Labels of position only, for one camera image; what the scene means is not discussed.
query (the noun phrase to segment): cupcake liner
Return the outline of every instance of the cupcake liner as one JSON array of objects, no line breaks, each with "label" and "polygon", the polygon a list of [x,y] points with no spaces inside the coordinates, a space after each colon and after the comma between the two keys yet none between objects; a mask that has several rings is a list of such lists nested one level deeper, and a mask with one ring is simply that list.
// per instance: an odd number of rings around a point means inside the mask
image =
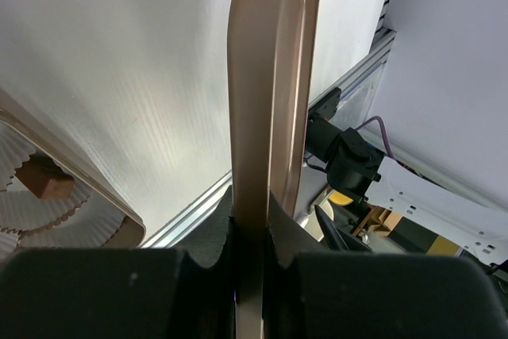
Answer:
[{"label": "cupcake liner", "polygon": [[0,192],[7,192],[7,190],[9,189],[10,186],[12,186],[12,184],[13,184],[13,178],[10,178],[9,182],[5,186],[0,187]]},{"label": "cupcake liner", "polygon": [[123,212],[93,193],[74,215],[50,230],[22,236],[23,248],[97,248],[104,245],[121,227]]},{"label": "cupcake liner", "polygon": [[73,215],[91,194],[85,183],[76,180],[70,198],[41,200],[16,178],[12,183],[7,192],[0,193],[0,232],[29,235],[50,229]]},{"label": "cupcake liner", "polygon": [[6,189],[16,168],[36,152],[35,146],[7,125],[0,123],[0,191]]},{"label": "cupcake liner", "polygon": [[19,235],[16,233],[0,233],[0,261],[14,251],[18,240]]}]

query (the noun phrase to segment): purple wire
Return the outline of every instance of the purple wire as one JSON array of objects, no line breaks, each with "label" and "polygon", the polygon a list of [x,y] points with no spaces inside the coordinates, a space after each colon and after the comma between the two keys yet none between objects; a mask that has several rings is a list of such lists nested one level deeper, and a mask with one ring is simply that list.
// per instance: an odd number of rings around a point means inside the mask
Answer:
[{"label": "purple wire", "polygon": [[377,121],[379,123],[379,127],[381,128],[381,137],[383,138],[384,148],[387,150],[387,154],[391,159],[395,159],[393,151],[391,151],[390,142],[388,141],[387,128],[384,126],[383,119],[379,115],[375,115],[374,117],[370,117],[364,123],[356,128],[356,130],[360,130],[365,127],[372,121]]}]

